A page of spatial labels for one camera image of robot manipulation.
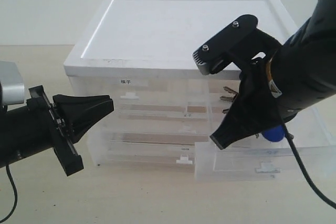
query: table surface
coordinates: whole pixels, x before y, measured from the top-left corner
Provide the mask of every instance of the table surface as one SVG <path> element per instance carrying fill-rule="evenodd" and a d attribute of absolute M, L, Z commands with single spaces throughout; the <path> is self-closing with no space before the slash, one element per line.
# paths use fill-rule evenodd
<path fill-rule="evenodd" d="M 49 97 L 72 94 L 63 61 L 71 46 L 2 46 L 26 87 L 43 84 Z M 335 98 L 318 108 L 336 135 Z M 86 139 L 76 144 L 85 169 L 66 177 L 52 150 L 11 166 L 18 206 L 7 223 L 335 223 L 336 211 L 304 181 L 197 183 L 192 170 L 149 164 L 94 167 Z M 336 200 L 336 178 L 316 180 Z M 0 170 L 0 216 L 13 192 Z"/>

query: blue part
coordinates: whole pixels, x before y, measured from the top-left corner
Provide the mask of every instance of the blue part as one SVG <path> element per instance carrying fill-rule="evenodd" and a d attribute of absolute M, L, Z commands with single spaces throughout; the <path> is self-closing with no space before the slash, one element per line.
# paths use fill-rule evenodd
<path fill-rule="evenodd" d="M 285 132 L 282 126 L 277 126 L 275 128 L 263 131 L 262 136 L 270 142 L 280 142 L 285 137 Z"/>

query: black cable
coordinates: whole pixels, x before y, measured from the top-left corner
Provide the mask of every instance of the black cable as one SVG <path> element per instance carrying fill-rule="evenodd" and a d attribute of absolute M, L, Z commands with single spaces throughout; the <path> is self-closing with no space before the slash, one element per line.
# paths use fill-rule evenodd
<path fill-rule="evenodd" d="M 9 214 L 5 218 L 0 220 L 0 223 L 4 223 L 6 220 L 8 220 L 10 218 L 10 216 L 12 216 L 12 214 L 15 211 L 16 205 L 17 205 L 17 190 L 16 190 L 16 186 L 15 186 L 15 183 L 14 183 L 14 180 L 13 180 L 13 177 L 12 177 L 10 171 L 11 170 L 9 170 L 9 163 L 7 163 L 6 164 L 6 173 L 7 173 L 7 176 L 9 178 L 10 184 L 12 185 L 13 191 L 14 191 L 14 205 L 13 205 L 11 211 L 9 212 Z"/>
<path fill-rule="evenodd" d="M 299 155 L 298 150 L 296 149 L 294 142 L 293 142 L 293 136 L 288 132 L 288 129 L 284 123 L 284 121 L 281 119 L 281 126 L 285 132 L 285 138 L 288 141 L 288 144 L 290 146 L 290 148 L 292 149 L 292 152 L 294 154 L 294 157 L 296 159 L 296 161 L 298 162 L 298 165 L 308 183 L 308 185 L 311 187 L 311 189 L 317 194 L 317 196 L 320 197 L 320 199 L 322 199 L 325 203 L 327 203 L 329 206 L 331 206 L 332 208 L 336 209 L 336 203 L 334 201 L 332 201 L 331 199 L 329 199 L 326 195 L 324 195 L 318 188 L 317 186 L 314 184 L 314 182 L 311 180 L 303 162 L 302 159 Z"/>

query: plastic storage box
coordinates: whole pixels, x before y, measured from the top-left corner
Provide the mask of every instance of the plastic storage box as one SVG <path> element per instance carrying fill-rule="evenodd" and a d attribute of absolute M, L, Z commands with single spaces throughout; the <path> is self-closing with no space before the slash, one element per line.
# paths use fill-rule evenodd
<path fill-rule="evenodd" d="M 209 142 L 224 117 L 222 110 L 230 106 L 219 99 L 225 94 L 223 86 L 237 90 L 240 71 L 230 65 L 205 77 L 192 53 L 242 14 L 257 16 L 258 28 L 280 42 L 297 29 L 280 0 L 103 2 L 64 63 L 75 95 L 109 94 L 114 100 L 115 111 L 88 135 L 95 164 L 136 161 L 193 167 L 196 155 L 198 179 L 273 178 L 282 169 L 296 167 L 284 141 L 251 137 L 221 152 Z M 299 146 L 318 157 L 333 143 L 312 110 L 302 114 L 297 121 L 308 118 L 307 127 L 319 133 L 303 135 Z"/>

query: screw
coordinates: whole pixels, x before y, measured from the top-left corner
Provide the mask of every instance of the screw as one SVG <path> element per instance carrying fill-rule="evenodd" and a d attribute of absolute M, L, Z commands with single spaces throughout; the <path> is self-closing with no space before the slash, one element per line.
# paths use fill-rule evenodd
<path fill-rule="evenodd" d="M 21 155 L 21 152 L 19 150 L 16 151 L 16 156 L 19 160 L 22 159 L 22 155 Z"/>
<path fill-rule="evenodd" d="M 239 22 L 238 21 L 233 21 L 232 27 L 234 27 L 234 28 L 239 27 Z"/>
<path fill-rule="evenodd" d="M 202 46 L 202 51 L 204 51 L 204 52 L 209 51 L 209 47 L 208 47 L 208 45 L 203 45 L 203 46 Z"/>

